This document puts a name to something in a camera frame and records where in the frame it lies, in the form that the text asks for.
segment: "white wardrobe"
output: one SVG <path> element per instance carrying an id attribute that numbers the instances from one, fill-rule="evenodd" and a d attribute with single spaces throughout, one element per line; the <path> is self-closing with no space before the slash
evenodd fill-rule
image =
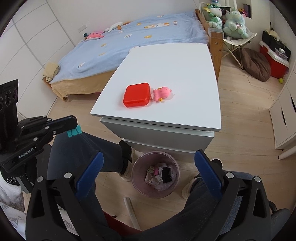
<path id="1" fill-rule="evenodd" d="M 46 0 L 28 0 L 0 38 L 0 84 L 18 79 L 19 118 L 47 115 L 57 96 L 42 81 L 47 62 L 74 48 Z"/>
<path id="2" fill-rule="evenodd" d="M 296 66 L 270 108 L 276 149 L 296 146 Z"/>

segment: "foot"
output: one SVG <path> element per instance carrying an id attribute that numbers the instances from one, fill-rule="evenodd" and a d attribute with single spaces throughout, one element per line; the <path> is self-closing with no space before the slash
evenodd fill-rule
<path id="1" fill-rule="evenodd" d="M 219 158 L 212 158 L 210 161 L 214 162 L 214 163 L 217 163 L 222 169 L 223 169 L 223 164 L 221 162 L 221 160 Z M 184 199 L 188 199 L 189 196 L 190 196 L 190 191 L 191 191 L 191 188 L 192 188 L 192 185 L 195 183 L 195 181 L 199 178 L 202 178 L 200 176 L 200 173 L 198 173 L 194 178 L 191 179 L 191 181 L 189 183 L 187 183 L 185 185 L 185 187 L 183 188 L 182 190 L 182 197 Z"/>
<path id="2" fill-rule="evenodd" d="M 244 34 L 242 35 L 242 38 L 243 38 L 243 39 L 248 39 L 248 38 L 249 38 L 249 35 L 248 35 L 247 33 L 244 33 Z"/>
<path id="3" fill-rule="evenodd" d="M 240 34 L 240 35 L 243 35 L 245 33 L 245 31 L 242 29 L 242 28 L 238 28 L 237 29 L 237 32 Z"/>
<path id="4" fill-rule="evenodd" d="M 128 166 L 126 168 L 126 171 L 123 174 L 119 173 L 119 176 L 122 178 L 122 180 L 125 180 L 127 182 L 131 181 L 131 171 L 133 169 L 133 165 L 135 163 L 135 149 L 131 149 L 131 161 L 128 161 Z"/>
<path id="5" fill-rule="evenodd" d="M 223 31 L 224 31 L 224 33 L 226 33 L 227 35 L 230 35 L 232 32 L 231 32 L 231 30 L 230 30 L 230 28 L 228 28 L 228 27 L 225 27 L 224 29 L 223 29 Z"/>
<path id="6" fill-rule="evenodd" d="M 228 27 L 230 28 L 231 31 L 235 31 L 235 30 L 237 30 L 237 25 L 234 24 L 234 23 L 229 24 Z"/>
<path id="7" fill-rule="evenodd" d="M 218 27 L 218 24 L 215 23 L 215 22 L 209 22 L 209 26 L 210 26 L 211 28 L 217 28 L 217 27 Z"/>

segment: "person's leg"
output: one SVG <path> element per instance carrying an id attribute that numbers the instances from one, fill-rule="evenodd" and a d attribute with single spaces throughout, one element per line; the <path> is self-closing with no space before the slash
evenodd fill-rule
<path id="1" fill-rule="evenodd" d="M 232 172 L 239 178 L 252 178 L 250 174 Z M 237 198 L 226 224 L 220 234 L 230 230 L 236 217 L 241 199 Z M 206 224 L 215 210 L 216 201 L 208 191 L 202 178 L 198 178 L 193 185 L 191 194 L 184 209 L 162 224 L 145 230 L 142 233 L 126 237 L 127 241 L 147 241 L 153 237 L 154 241 L 162 240 L 193 240 Z"/>
<path id="2" fill-rule="evenodd" d="M 56 136 L 52 145 L 47 179 L 62 178 L 66 172 L 74 173 L 80 165 L 88 163 L 92 155 L 98 151 L 102 152 L 104 156 L 101 172 L 125 172 L 128 160 L 131 159 L 131 147 L 126 143 L 121 142 L 118 145 L 87 133 L 71 138 L 67 133 L 62 133 Z M 95 184 L 87 197 L 80 201 L 80 204 L 88 218 L 105 237 L 117 235 L 108 227 L 96 197 Z"/>
<path id="3" fill-rule="evenodd" d="M 61 178 L 65 171 L 75 172 L 81 164 L 87 163 L 98 151 L 104 156 L 101 172 L 120 173 L 127 167 L 129 150 L 122 150 L 118 144 L 87 133 L 71 138 L 66 132 L 57 135 L 50 153 L 47 178 Z"/>
<path id="4" fill-rule="evenodd" d="M 231 172 L 238 178 L 247 179 L 247 180 L 251 180 L 253 178 L 253 176 L 249 173 L 233 172 L 233 171 L 231 171 Z M 209 191 L 206 187 L 205 182 L 203 181 L 202 177 L 200 176 L 199 178 L 197 178 L 194 181 L 194 183 L 191 187 L 190 196 L 187 199 L 184 209 L 187 208 L 188 206 L 190 206 L 191 204 L 195 203 L 196 200 L 198 200 L 201 196 L 205 195 L 206 193 L 209 193 Z M 214 199 L 211 195 L 207 195 L 207 197 L 210 199 Z M 235 217 L 237 215 L 241 201 L 242 201 L 242 197 L 236 198 L 236 201 L 231 209 L 230 215 L 229 215 L 223 229 L 221 230 L 220 234 L 226 233 L 231 229 L 231 226 L 235 220 Z M 215 205 L 208 206 L 208 211 L 212 213 L 214 208 L 215 208 Z"/>

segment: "mint green plush toy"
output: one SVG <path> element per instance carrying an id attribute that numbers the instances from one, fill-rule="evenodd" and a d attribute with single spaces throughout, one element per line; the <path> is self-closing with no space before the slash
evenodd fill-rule
<path id="1" fill-rule="evenodd" d="M 210 14 L 211 19 L 208 21 L 209 26 L 211 28 L 218 28 L 222 29 L 223 23 L 221 20 L 222 17 L 222 10 L 215 4 L 208 5 L 207 8 L 205 8 Z"/>
<path id="2" fill-rule="evenodd" d="M 227 20 L 223 29 L 224 33 L 236 39 L 248 39 L 245 17 L 245 14 L 240 14 L 237 11 L 226 11 Z"/>

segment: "black mount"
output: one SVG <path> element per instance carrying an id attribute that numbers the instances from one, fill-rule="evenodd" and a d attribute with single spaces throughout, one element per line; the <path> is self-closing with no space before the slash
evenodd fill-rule
<path id="1" fill-rule="evenodd" d="M 77 127 L 77 119 L 67 116 L 52 120 L 46 116 L 24 119 L 17 124 L 5 149 L 0 152 L 0 164 L 12 177 L 19 178 L 24 190 L 31 193 L 33 186 L 28 180 L 25 164 L 43 152 L 43 146 L 53 136 Z"/>
<path id="2" fill-rule="evenodd" d="M 216 170 L 214 173 L 223 182 L 223 187 L 221 200 L 193 240 L 270 241 L 271 215 L 261 179 L 254 177 L 252 180 L 245 180 L 237 178 L 232 173 L 229 175 L 223 172 L 216 163 L 210 162 L 202 150 L 198 152 Z M 83 176 L 84 170 L 90 166 L 91 160 L 89 165 L 85 165 L 84 168 L 80 167 L 76 174 L 67 173 L 64 178 L 56 180 L 41 178 L 40 182 L 36 182 L 27 214 L 26 237 L 28 241 L 104 240 L 83 212 L 76 195 L 77 181 Z M 242 196 L 242 201 L 231 230 L 219 235 L 238 196 Z M 62 199 L 79 237 L 67 231 L 57 208 L 56 197 Z"/>

